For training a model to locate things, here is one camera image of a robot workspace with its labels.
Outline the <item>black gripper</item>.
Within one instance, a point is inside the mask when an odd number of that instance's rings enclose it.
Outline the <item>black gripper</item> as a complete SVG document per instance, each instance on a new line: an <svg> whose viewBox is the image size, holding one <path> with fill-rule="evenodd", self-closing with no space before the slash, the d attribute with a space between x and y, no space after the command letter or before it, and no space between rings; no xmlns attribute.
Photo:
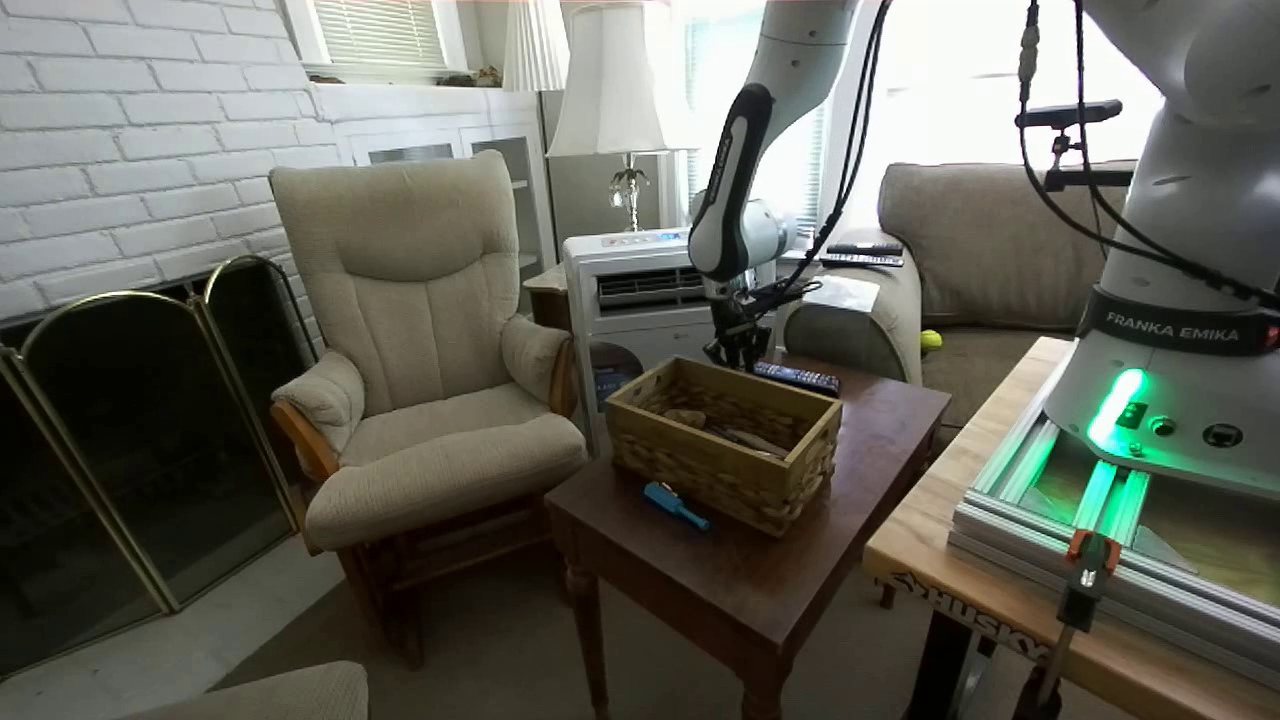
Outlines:
<svg viewBox="0 0 1280 720"><path fill-rule="evenodd" d="M745 285L714 285L714 344L708 357L726 369L751 369L767 352L765 320L777 312L777 292L751 292Z"/></svg>

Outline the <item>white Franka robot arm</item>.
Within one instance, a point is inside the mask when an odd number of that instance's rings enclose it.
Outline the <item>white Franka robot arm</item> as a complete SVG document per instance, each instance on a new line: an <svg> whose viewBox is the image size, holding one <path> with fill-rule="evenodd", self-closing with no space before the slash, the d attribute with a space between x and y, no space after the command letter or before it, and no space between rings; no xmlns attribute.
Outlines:
<svg viewBox="0 0 1280 720"><path fill-rule="evenodd" d="M814 113L866 0L767 0L690 256L717 348L759 352L782 256L745 233L756 166ZM1120 467L1267 497L1280 487L1280 0L1076 0L1164 97L1048 422Z"/></svg>

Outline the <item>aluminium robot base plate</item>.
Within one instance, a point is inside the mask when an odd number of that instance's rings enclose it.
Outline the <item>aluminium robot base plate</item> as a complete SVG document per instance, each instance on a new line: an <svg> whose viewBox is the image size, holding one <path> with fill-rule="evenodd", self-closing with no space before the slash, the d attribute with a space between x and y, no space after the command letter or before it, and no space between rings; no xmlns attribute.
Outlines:
<svg viewBox="0 0 1280 720"><path fill-rule="evenodd" d="M1053 596L1097 457L1046 412L1023 416L978 474L948 542ZM1147 482L1097 616L1167 640L1257 686L1280 677L1280 510L1187 482Z"/></svg>

